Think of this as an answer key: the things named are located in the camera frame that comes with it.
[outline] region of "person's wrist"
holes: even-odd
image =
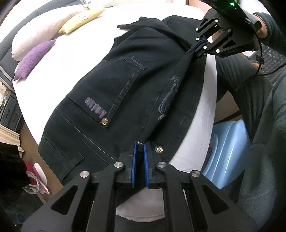
[[[265,24],[265,22],[263,21],[263,19],[262,18],[260,18],[258,15],[253,15],[255,18],[257,18],[260,22],[261,22],[261,24],[262,24],[262,28],[260,28],[257,32],[256,32],[256,34],[257,34],[257,36],[259,37],[259,38],[265,38],[266,36],[267,36],[267,27],[266,27],[266,24]]]

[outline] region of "yellow cushion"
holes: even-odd
[[[104,12],[104,10],[105,8],[97,10],[87,10],[73,16],[62,26],[62,28],[59,30],[59,33],[70,33],[74,31],[80,26],[100,16],[101,13]]]

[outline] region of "headboard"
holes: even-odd
[[[82,4],[80,0],[52,0],[45,5],[41,6],[33,13],[28,15],[23,21],[21,21],[10,33],[3,39],[0,43],[0,81],[2,81],[11,91],[14,92],[12,80],[14,78],[14,71],[19,61],[15,61],[12,58],[12,41],[17,34],[17,32],[26,23],[31,21],[33,18],[56,8]]]

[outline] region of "purple cushion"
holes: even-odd
[[[27,55],[20,61],[18,69],[14,76],[14,81],[20,78],[26,78],[37,63],[44,57],[44,55],[51,49],[55,40],[42,42],[34,47]]]

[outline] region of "white pillow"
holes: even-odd
[[[84,5],[73,5],[60,7],[33,18],[15,35],[12,57],[21,61],[35,46],[51,40],[70,18],[82,11]]]

